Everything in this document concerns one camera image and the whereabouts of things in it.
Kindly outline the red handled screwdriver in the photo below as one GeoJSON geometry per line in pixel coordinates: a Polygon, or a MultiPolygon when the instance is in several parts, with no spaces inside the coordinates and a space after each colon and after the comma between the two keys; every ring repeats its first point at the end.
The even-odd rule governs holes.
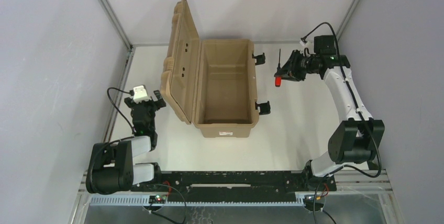
{"type": "Polygon", "coordinates": [[[276,68],[276,72],[274,74],[274,85],[275,87],[280,87],[282,84],[282,77],[280,74],[280,70],[281,70],[281,49],[279,49],[279,54],[278,54],[278,63],[277,63],[277,68],[276,68]]]}

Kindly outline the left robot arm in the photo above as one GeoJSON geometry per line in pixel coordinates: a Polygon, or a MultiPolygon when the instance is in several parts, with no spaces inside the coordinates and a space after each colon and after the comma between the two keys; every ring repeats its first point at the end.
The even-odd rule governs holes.
{"type": "Polygon", "coordinates": [[[134,158],[157,147],[156,111],[166,106],[159,90],[156,99],[144,87],[134,88],[124,102],[132,117],[132,135],[93,146],[86,174],[86,189],[91,194],[109,195],[130,190],[143,182],[158,182],[160,167],[154,163],[134,162],[134,158]]]}

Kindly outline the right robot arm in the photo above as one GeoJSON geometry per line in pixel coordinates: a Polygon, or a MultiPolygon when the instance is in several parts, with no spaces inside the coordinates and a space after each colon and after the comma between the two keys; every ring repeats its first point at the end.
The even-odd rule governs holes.
{"type": "Polygon", "coordinates": [[[306,163],[301,174],[304,186],[310,191],[324,190],[327,179],[345,167],[370,178],[378,177],[382,172],[379,145],[385,125],[364,105],[336,36],[316,36],[313,52],[305,37],[300,43],[302,50],[293,50],[289,59],[277,66],[275,86],[280,87],[283,81],[304,81],[309,74],[319,75],[332,95],[340,120],[328,140],[327,151],[306,163]]]}

